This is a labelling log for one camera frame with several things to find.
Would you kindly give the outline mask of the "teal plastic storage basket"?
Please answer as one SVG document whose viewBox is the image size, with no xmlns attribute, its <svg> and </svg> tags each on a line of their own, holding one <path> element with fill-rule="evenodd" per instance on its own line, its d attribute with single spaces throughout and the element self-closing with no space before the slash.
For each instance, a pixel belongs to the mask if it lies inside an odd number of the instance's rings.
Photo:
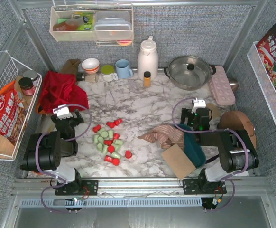
<svg viewBox="0 0 276 228">
<path fill-rule="evenodd" d="M 184 132 L 184 153 L 196 168 L 206 163 L 206 156 L 201 146 L 197 144 L 193 133 Z"/>
</svg>

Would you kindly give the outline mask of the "striped pink brown towel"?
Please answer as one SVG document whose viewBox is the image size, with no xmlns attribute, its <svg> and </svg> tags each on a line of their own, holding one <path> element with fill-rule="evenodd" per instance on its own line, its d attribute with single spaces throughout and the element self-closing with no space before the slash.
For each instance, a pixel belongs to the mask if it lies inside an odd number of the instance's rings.
<svg viewBox="0 0 276 228">
<path fill-rule="evenodd" d="M 161 149 L 168 149 L 176 144 L 184 150 L 185 146 L 184 132 L 168 124 L 158 125 L 138 138 L 149 143 L 157 142 Z"/>
</svg>

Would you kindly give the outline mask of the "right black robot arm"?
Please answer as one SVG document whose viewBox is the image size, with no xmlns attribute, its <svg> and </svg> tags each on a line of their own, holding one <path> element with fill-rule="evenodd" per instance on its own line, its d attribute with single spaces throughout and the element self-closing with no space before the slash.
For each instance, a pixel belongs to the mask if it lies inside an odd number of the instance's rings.
<svg viewBox="0 0 276 228">
<path fill-rule="evenodd" d="M 211 118 L 209 108 L 198 108 L 194 113 L 183 108 L 179 124 L 186 131 L 184 152 L 197 168 L 219 159 L 201 170 L 197 185 L 202 192 L 221 187 L 221 178 L 225 176 L 259 166 L 255 129 L 250 119 L 241 111 L 225 112 L 218 130 L 213 132 L 209 129 Z"/>
</svg>

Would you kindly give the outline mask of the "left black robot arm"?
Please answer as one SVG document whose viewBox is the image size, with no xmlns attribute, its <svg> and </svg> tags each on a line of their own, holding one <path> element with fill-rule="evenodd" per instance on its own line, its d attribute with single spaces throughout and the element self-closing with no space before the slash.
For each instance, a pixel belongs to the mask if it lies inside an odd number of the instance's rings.
<svg viewBox="0 0 276 228">
<path fill-rule="evenodd" d="M 32 134 L 20 166 L 21 170 L 41 173 L 46 172 L 58 178 L 58 184 L 66 183 L 66 188 L 78 192 L 82 187 L 82 179 L 78 170 L 68 167 L 61 161 L 63 157 L 76 156 L 78 143 L 75 140 L 75 127 L 84 122 L 78 109 L 75 115 L 59 119 L 55 114 L 51 120 L 57 131 L 52 131 L 40 139 L 40 133 Z"/>
</svg>

